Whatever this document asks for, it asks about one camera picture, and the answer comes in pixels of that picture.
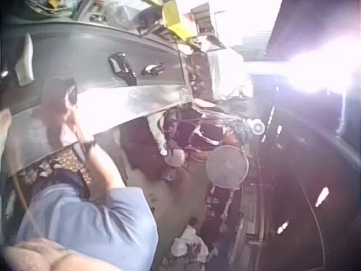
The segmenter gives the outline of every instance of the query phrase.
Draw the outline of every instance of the blue shirt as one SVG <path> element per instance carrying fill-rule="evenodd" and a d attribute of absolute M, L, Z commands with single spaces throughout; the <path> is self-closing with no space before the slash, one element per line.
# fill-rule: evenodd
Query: blue shirt
<path fill-rule="evenodd" d="M 107 191 L 106 206 L 76 196 L 66 184 L 41 191 L 28 208 L 16 240 L 47 238 L 120 268 L 148 271 L 158 244 L 153 214 L 142 189 Z"/>

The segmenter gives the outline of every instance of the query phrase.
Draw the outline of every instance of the stainless steel counter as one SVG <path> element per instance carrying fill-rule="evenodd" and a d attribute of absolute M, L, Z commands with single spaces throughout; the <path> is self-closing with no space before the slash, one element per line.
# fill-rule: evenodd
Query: stainless steel counter
<path fill-rule="evenodd" d="M 89 89 L 78 95 L 78 108 L 87 127 L 93 134 L 137 117 L 149 115 L 192 100 L 191 90 L 185 85 L 152 85 L 110 89 Z M 70 138 L 60 143 L 56 136 L 48 135 L 31 108 L 13 116 L 9 131 L 9 148 L 15 154 L 11 159 L 11 172 L 15 173 L 45 156 L 75 143 Z"/>

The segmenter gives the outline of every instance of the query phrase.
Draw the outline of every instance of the dark hair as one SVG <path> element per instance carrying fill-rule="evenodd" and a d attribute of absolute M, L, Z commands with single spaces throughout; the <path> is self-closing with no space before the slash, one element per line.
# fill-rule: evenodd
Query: dark hair
<path fill-rule="evenodd" d="M 198 218 L 197 217 L 192 216 L 188 221 L 188 225 L 191 226 L 191 227 L 195 227 L 195 226 L 197 226 L 197 224 L 198 224 Z"/>

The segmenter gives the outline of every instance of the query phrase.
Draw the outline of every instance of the wristwatch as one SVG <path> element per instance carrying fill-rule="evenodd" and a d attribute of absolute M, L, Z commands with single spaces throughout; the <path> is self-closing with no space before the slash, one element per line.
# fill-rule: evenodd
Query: wristwatch
<path fill-rule="evenodd" d="M 92 139 L 90 141 L 85 141 L 84 143 L 81 143 L 81 149 L 83 151 L 83 154 L 85 156 L 85 159 L 88 157 L 89 151 L 96 145 L 95 139 Z"/>

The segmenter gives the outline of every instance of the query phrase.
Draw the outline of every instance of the concrete floor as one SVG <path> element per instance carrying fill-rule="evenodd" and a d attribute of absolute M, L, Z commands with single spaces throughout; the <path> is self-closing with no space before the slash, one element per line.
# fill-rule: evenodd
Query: concrete floor
<path fill-rule="evenodd" d="M 106 131 L 97 136 L 97 141 L 119 166 L 122 176 L 127 178 L 127 185 L 141 187 L 149 206 L 155 207 L 159 233 L 159 244 L 153 262 L 153 270 L 156 270 L 174 238 L 182 233 L 188 219 L 191 216 L 198 217 L 200 224 L 204 219 L 204 198 L 209 181 L 202 164 L 190 164 L 187 169 L 178 169 L 174 183 L 148 180 L 144 173 L 130 165 L 121 146 L 120 130 L 120 127 L 116 127 Z"/>

